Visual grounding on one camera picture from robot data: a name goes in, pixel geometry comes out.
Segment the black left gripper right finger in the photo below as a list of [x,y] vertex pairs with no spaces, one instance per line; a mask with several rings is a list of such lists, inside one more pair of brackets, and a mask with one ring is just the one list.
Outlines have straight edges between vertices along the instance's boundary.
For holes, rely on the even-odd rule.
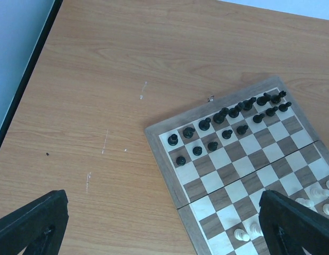
[[261,195],[259,223],[270,254],[329,254],[329,219],[277,191]]

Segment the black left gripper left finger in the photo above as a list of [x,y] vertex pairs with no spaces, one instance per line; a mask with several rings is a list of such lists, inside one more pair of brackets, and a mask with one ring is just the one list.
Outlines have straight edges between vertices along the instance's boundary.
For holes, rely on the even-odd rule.
[[68,220],[66,192],[51,191],[0,219],[0,254],[58,254]]

